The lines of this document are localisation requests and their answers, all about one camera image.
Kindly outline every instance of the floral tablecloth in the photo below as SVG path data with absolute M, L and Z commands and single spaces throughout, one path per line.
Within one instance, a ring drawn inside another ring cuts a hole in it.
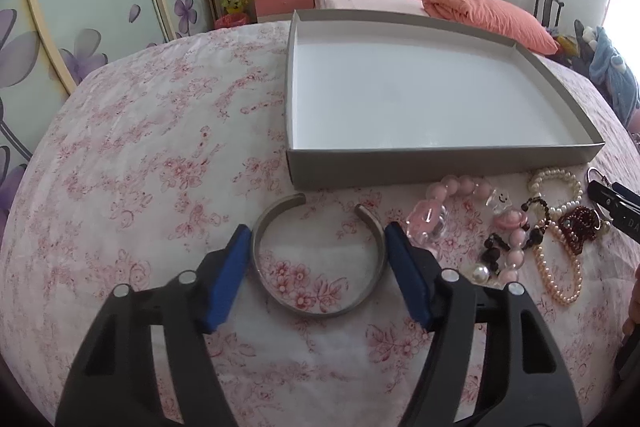
M 219 30 L 140 52 L 87 78 L 33 156 L 6 227 L 0 266 L 0 349 L 37 407 L 53 419 L 69 365 L 101 302 L 120 282 L 165 284 L 223 247 L 294 192 L 284 144 L 289 23 Z M 607 145 L 593 165 L 640 190 L 640 158 L 610 108 L 583 77 L 552 62 Z M 583 176 L 586 166 L 573 169 Z M 492 178 L 513 201 L 530 173 Z M 280 216 L 261 259 L 274 293 L 303 309 L 331 311 L 353 299 L 375 266 L 375 243 L 353 214 L 364 204 L 386 224 L 401 219 L 425 185 L 308 194 Z M 549 185 L 550 204 L 569 194 Z M 471 200 L 453 200 L 443 266 L 468 267 L 490 231 Z M 544 242 L 556 280 L 569 265 Z M 532 258 L 521 281 L 537 302 L 572 375 L 585 422 L 600 409 L 620 344 L 638 246 L 613 231 L 583 254 L 584 289 L 565 309 L 543 292 Z M 478 393 L 484 327 L 460 415 Z M 179 416 L 162 337 L 159 387 Z M 361 307 L 331 320 L 281 309 L 249 274 L 229 320 L 207 339 L 212 363 L 241 426 L 389 426 L 406 406 L 431 337 L 407 314 L 390 270 Z

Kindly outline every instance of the pink drawer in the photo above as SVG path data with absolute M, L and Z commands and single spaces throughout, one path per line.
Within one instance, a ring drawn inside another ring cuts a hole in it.
M 313 8 L 314 0 L 254 0 L 254 4 L 256 16 L 265 17 Z

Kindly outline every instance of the silver screw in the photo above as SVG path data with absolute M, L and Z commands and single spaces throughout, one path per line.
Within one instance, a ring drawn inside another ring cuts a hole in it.
M 125 297 L 127 295 L 129 295 L 129 285 L 127 285 L 127 284 L 118 284 L 113 289 L 113 296 L 114 297 Z
M 512 295 L 523 295 L 523 293 L 524 293 L 524 286 L 522 284 L 520 284 L 519 282 L 510 283 L 508 288 L 509 288 L 509 292 Z
M 460 274 L 450 268 L 442 270 L 440 276 L 447 282 L 455 282 L 460 279 Z
M 178 275 L 178 281 L 180 284 L 191 284 L 192 282 L 196 282 L 196 279 L 196 272 L 193 270 L 187 270 Z

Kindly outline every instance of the cardboard tray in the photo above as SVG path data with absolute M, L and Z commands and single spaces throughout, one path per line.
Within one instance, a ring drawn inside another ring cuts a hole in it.
M 286 85 L 287 161 L 298 189 L 577 165 L 604 145 L 522 45 L 434 18 L 297 11 Z

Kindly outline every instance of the finger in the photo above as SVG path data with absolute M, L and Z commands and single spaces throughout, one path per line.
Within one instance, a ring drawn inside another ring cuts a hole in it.
M 631 333 L 634 332 L 635 327 L 636 327 L 635 322 L 633 322 L 631 319 L 627 319 L 625 323 L 622 325 L 622 332 L 625 335 L 631 335 Z
M 640 303 L 631 301 L 631 304 L 629 304 L 629 318 L 636 324 L 640 324 Z

